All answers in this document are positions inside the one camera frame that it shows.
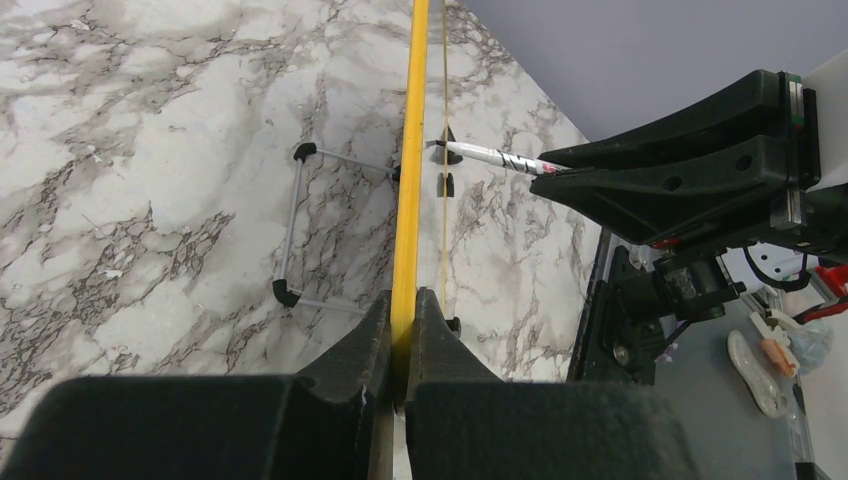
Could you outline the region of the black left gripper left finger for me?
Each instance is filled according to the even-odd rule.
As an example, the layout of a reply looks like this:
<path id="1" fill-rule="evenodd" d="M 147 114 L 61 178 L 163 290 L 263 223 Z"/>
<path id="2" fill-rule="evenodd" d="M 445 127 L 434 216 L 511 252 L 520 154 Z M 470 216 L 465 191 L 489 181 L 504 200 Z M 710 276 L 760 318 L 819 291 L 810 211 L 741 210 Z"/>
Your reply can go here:
<path id="1" fill-rule="evenodd" d="M 5 479 L 387 479 L 390 293 L 293 374 L 87 376 L 33 410 Z"/>

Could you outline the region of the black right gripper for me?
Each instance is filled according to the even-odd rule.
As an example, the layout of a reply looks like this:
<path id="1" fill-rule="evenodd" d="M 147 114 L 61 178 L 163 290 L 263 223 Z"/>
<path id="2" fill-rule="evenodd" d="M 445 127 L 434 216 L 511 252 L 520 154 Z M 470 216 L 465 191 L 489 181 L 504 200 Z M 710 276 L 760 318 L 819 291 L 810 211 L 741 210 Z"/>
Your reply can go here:
<path id="1" fill-rule="evenodd" d="M 785 150 L 756 136 L 780 113 Z M 755 70 L 666 117 L 539 158 L 609 169 L 540 176 L 530 190 L 630 243 L 696 244 L 766 221 L 771 208 L 763 242 L 847 262 L 847 185 L 820 187 L 816 92 L 797 74 Z"/>

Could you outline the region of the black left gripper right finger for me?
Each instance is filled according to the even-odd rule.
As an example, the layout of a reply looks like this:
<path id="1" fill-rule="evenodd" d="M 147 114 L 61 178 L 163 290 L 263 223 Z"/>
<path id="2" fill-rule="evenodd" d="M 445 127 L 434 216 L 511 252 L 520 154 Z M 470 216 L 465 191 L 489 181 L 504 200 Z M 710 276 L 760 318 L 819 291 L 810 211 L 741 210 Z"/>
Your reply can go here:
<path id="1" fill-rule="evenodd" d="M 609 382 L 499 379 L 419 290 L 405 402 L 416 479 L 695 479 L 670 405 Z"/>

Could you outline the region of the yellow framed whiteboard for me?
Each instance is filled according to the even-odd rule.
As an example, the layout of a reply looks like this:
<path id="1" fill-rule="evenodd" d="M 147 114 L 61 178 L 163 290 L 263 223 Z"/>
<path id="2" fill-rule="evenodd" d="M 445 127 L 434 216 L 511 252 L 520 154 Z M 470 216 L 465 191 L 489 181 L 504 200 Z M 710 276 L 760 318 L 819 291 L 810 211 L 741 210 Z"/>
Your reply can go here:
<path id="1" fill-rule="evenodd" d="M 447 297 L 447 8 L 414 1 L 408 49 L 395 254 L 391 289 L 391 381 L 403 403 L 414 383 L 413 324 L 421 289 Z"/>

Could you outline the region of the white brown whiteboard marker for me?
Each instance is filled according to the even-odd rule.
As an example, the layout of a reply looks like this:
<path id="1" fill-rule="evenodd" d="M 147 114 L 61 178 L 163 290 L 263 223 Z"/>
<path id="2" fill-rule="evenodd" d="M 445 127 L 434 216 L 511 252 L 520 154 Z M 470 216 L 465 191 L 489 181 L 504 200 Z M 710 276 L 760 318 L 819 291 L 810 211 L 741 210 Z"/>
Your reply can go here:
<path id="1" fill-rule="evenodd" d="M 425 146 L 443 147 L 448 152 L 458 154 L 463 158 L 470 158 L 489 165 L 501 167 L 505 170 L 520 172 L 531 176 L 541 176 L 568 170 L 568 167 L 544 161 L 538 158 L 530 158 L 496 148 L 483 147 L 469 143 L 443 140 L 429 140 Z"/>

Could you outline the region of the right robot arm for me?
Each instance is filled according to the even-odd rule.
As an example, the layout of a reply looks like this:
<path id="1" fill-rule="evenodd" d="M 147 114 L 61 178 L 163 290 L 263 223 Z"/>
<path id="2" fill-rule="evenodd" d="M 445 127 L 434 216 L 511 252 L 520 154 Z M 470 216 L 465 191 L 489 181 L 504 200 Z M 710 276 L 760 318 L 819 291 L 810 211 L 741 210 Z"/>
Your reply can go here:
<path id="1" fill-rule="evenodd" d="M 602 141 L 544 152 L 531 192 L 633 245 L 663 251 L 624 281 L 634 319 L 723 314 L 744 285 L 719 264 L 757 243 L 847 260 L 847 189 L 826 186 L 817 99 L 798 75 L 753 71 L 674 114 Z"/>

